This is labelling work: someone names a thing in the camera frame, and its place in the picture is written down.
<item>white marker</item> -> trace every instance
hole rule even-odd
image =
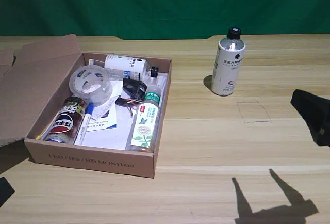
[[[74,142],[74,145],[81,145],[81,144],[83,144],[82,141],[84,140],[84,137],[86,135],[86,130],[87,130],[89,121],[91,120],[91,116],[92,116],[93,110],[94,110],[94,105],[93,104],[88,105],[88,108],[87,108],[85,117],[84,117],[83,122],[82,122],[82,124],[80,126],[80,129],[79,129],[77,138],[76,138],[76,140]]]

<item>pepsi can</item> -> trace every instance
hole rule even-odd
[[[83,99],[78,97],[67,98],[45,140],[74,144],[86,109],[87,103]]]

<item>black bottle cap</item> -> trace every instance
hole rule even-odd
[[[227,38],[229,39],[240,39],[242,31],[240,28],[232,27],[228,30]]]
[[[152,78],[157,78],[157,76],[158,76],[158,70],[159,70],[158,67],[151,67],[150,76]]]

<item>roll of tape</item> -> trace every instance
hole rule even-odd
[[[76,70],[70,78],[72,93],[88,104],[99,106],[111,96],[112,86],[107,71],[96,65],[88,65]]]

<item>green curtain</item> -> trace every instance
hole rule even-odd
[[[0,36],[200,39],[330,33],[330,0],[0,0]]]

